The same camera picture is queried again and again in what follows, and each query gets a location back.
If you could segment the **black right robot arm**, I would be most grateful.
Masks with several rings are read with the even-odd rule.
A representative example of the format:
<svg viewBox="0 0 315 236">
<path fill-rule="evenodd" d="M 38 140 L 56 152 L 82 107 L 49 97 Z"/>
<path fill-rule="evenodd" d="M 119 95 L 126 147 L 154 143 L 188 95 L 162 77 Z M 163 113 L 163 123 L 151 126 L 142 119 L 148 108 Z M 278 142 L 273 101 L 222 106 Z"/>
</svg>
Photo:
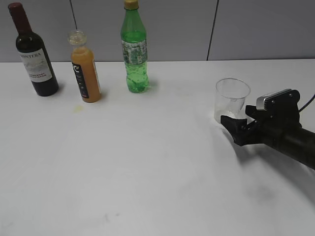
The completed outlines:
<svg viewBox="0 0 315 236">
<path fill-rule="evenodd" d="M 247 105 L 245 113 L 253 119 L 221 116 L 220 122 L 239 146 L 265 144 L 314 169 L 315 134 L 302 127 L 298 102 L 300 93 L 284 89 L 259 97 Z"/>
</svg>

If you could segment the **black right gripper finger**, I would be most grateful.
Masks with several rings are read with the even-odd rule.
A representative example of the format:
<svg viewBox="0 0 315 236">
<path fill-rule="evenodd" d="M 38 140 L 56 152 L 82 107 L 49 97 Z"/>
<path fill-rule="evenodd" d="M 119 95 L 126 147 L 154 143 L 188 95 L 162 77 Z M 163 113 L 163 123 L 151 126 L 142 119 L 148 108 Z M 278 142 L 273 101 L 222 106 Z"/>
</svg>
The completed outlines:
<svg viewBox="0 0 315 236">
<path fill-rule="evenodd" d="M 245 113 L 247 116 L 249 116 L 250 118 L 257 120 L 258 117 L 258 110 L 256 109 L 256 106 L 254 105 L 247 105 L 245 107 Z"/>
<path fill-rule="evenodd" d="M 231 135 L 235 144 L 239 146 L 244 146 L 246 144 L 245 134 L 247 119 L 235 119 L 222 115 L 220 117 L 220 122 Z"/>
</svg>

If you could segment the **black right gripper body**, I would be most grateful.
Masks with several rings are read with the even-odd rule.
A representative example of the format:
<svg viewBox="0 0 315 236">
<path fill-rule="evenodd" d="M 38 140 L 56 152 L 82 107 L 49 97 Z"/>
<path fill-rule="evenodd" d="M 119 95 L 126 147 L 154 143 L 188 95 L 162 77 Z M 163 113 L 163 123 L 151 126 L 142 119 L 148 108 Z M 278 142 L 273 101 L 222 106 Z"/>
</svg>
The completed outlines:
<svg viewBox="0 0 315 236">
<path fill-rule="evenodd" d="M 301 145 L 301 124 L 297 106 L 300 93 L 291 89 L 267 103 L 267 111 L 258 111 L 257 120 L 246 127 L 246 144 Z"/>
</svg>

